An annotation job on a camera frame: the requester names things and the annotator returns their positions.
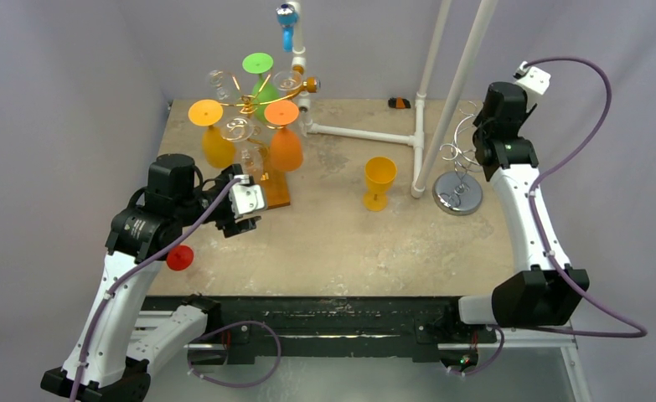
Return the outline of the yellow plastic goblet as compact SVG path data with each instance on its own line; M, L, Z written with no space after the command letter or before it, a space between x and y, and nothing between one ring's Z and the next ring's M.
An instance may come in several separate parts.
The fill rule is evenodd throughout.
M367 210L379 212L388 204L387 193L398 172L395 163L387 157L373 157L364 167L366 192L363 205Z

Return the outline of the chrome spiral glass rack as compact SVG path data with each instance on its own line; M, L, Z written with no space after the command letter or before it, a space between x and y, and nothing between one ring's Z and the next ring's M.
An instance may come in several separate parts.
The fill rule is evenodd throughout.
M453 169L441 174L432 186L431 194L436 205L445 213L466 216L474 214L483 201L483 189L472 173L481 173L482 169L475 159L475 149L466 149L458 143L459 136L468 130L466 125L471 122L478 111L478 104L469 100L469 107L462 106L457 111L462 119L457 123L451 139L444 142L439 150L448 150L442 157L445 162L451 162Z

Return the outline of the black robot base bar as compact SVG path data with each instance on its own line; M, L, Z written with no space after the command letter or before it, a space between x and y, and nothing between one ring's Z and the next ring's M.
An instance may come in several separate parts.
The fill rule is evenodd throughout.
M455 296L212 296L196 344L227 349L230 364L257 357L408 358L414 363L478 362L496 335L461 321Z

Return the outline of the clear wine glass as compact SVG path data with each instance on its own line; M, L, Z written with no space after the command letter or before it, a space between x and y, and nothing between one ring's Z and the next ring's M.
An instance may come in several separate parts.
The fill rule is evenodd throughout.
M282 95L289 95L302 90L304 78L299 71L281 70L272 77L272 84Z
M259 183L264 174L264 158L260 148L252 141L258 132L255 123L246 116L231 116L221 124L222 137L235 148L234 163L242 167L244 174L250 174Z

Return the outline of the small clear glass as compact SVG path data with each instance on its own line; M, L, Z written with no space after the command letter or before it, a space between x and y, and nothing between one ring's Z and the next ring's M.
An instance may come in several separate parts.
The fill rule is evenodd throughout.
M205 79L207 85L214 92L214 98L225 104L238 104L242 94L236 87L234 76L222 70L211 70Z

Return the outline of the green plastic goblet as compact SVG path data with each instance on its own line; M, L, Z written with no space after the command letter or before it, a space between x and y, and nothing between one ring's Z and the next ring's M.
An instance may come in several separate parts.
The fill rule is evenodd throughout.
M277 100L280 95L278 89L271 82L271 72L274 59L267 53L257 52L247 55L242 61L242 68L246 73L255 75L255 83L251 94L256 105L256 118L262 123L268 123L265 110L269 102Z

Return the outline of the orange plastic goblet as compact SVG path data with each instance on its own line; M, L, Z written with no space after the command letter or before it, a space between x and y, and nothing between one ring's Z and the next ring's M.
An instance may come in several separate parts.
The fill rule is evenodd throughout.
M303 163L302 145L289 127L299 117L298 107L289 100L270 103L264 112L268 123L276 128L270 145L272 166L284 173L299 169Z

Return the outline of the yellow-orange plastic goblet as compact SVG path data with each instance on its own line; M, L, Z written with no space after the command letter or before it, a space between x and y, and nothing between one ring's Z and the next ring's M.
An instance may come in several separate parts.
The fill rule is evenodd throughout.
M235 157L235 146L223 137L218 125L223 115L223 106L216 100L198 100L188 111L189 120L205 128L201 140L204 157L211 167L217 169L227 168Z

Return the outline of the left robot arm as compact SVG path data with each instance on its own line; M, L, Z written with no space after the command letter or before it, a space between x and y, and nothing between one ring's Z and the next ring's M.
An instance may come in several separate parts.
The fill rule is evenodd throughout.
M111 221L95 300L79 339L43 390L71 401L141 401L152 377L188 343L210 343L225 330L220 305L185 298L169 319L138 342L132 334L147 292L171 254L201 225L225 237L251 231L267 207L261 185L238 164L205 179L185 154L159 156L147 184Z

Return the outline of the red plastic goblet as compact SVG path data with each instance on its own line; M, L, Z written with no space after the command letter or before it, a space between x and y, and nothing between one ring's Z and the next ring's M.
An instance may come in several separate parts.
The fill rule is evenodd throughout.
M166 265L171 271L184 271L194 261L194 251L187 245L178 245L172 248L166 257Z

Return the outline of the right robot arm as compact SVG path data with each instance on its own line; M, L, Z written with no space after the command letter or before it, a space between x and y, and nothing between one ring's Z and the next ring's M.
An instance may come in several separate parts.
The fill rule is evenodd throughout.
M515 273L485 296L463 296L458 309L442 319L444 333L462 341L476 325L534 328L566 324L587 290L589 276L571 267L556 241L536 184L539 161L532 142L519 135L529 116L528 94L514 83L489 85L474 121L475 158L498 197L506 218Z

